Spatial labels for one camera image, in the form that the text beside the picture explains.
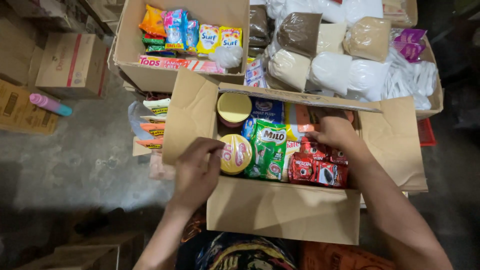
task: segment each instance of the person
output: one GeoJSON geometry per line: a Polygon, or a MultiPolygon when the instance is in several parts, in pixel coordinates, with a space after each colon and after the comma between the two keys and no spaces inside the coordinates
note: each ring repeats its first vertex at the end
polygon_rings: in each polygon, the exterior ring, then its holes
{"type": "MultiPolygon", "coordinates": [[[[369,216],[381,232],[396,268],[452,269],[427,222],[380,166],[345,114],[323,111],[319,132],[306,136],[338,148],[348,157],[350,176],[362,192],[369,216]]],[[[134,270],[297,269],[281,239],[206,230],[198,233],[201,229],[196,225],[187,226],[191,235],[183,239],[188,241],[180,248],[175,265],[185,225],[217,185],[223,145],[217,140],[197,138],[179,157],[173,197],[134,270]],[[205,171],[207,154],[210,157],[205,171]]]]}

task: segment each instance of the cardboard box flap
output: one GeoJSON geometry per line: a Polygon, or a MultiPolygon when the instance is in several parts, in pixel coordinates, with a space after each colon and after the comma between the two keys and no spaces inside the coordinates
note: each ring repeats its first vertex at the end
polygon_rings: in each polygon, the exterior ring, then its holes
{"type": "Polygon", "coordinates": [[[360,193],[220,177],[207,202],[207,229],[358,245],[360,193]]]}
{"type": "Polygon", "coordinates": [[[182,67],[173,89],[163,137],[163,162],[168,165],[175,165],[196,137],[212,138],[216,129],[217,84],[182,67]]]}
{"type": "Polygon", "coordinates": [[[381,112],[376,102],[362,103],[344,98],[331,98],[312,94],[295,93],[283,90],[274,90],[259,87],[240,86],[228,83],[220,83],[220,93],[239,93],[260,98],[269,98],[284,102],[304,104],[308,106],[330,107],[345,110],[364,110],[381,112]]]}
{"type": "Polygon", "coordinates": [[[383,113],[359,111],[361,137],[398,186],[425,183],[413,97],[378,104],[383,113]]]}

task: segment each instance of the hand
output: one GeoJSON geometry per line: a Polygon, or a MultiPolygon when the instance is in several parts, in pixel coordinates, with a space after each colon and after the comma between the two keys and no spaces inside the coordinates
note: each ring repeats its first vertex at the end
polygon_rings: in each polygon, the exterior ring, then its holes
{"type": "Polygon", "coordinates": [[[343,110],[316,107],[313,112],[320,119],[320,130],[307,132],[305,134],[307,138],[315,139],[344,152],[351,143],[360,140],[343,110]]]}
{"type": "Polygon", "coordinates": [[[221,141],[198,137],[187,147],[177,160],[171,203],[193,214],[207,201],[218,183],[224,145],[221,141]],[[211,154],[208,164],[205,162],[207,154],[211,154]]]}

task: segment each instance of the purple packet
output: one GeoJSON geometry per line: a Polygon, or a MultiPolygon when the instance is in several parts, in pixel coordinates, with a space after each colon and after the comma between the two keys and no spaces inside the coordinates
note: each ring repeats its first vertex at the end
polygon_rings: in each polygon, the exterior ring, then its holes
{"type": "Polygon", "coordinates": [[[398,41],[390,41],[390,47],[395,48],[410,63],[419,61],[421,52],[426,48],[425,45],[398,41]]]}
{"type": "Polygon", "coordinates": [[[427,30],[421,29],[402,29],[392,28],[390,30],[390,40],[406,43],[420,43],[427,30]]]}

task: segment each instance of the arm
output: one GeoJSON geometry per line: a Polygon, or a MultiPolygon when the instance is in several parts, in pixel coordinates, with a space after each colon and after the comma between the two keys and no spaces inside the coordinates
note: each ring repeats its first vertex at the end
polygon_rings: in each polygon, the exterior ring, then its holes
{"type": "Polygon", "coordinates": [[[218,183],[224,143],[197,138],[177,161],[175,191],[133,270],[174,269],[183,228],[218,183]],[[211,153],[206,165],[205,156],[211,153]]]}
{"type": "Polygon", "coordinates": [[[338,148],[348,157],[348,171],[356,180],[368,213],[382,232],[397,267],[452,269],[427,222],[377,162],[350,122],[339,115],[324,115],[321,129],[308,133],[307,137],[338,148]]]}

